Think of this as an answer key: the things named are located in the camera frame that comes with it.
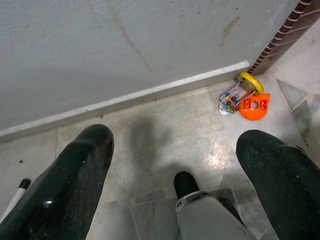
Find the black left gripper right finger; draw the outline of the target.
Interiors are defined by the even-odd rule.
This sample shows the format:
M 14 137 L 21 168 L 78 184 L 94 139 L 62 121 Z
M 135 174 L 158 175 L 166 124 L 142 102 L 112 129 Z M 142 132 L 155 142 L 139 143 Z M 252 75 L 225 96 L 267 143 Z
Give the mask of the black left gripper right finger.
M 281 240 L 320 238 L 320 169 L 299 147 L 257 129 L 242 133 L 236 156 Z

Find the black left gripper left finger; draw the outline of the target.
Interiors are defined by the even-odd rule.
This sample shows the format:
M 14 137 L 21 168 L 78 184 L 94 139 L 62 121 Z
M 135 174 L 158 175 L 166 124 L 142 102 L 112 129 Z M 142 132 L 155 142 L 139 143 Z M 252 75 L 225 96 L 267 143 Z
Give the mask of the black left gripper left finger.
M 2 240 L 84 240 L 114 152 L 103 124 L 85 128 L 26 190 L 0 224 Z

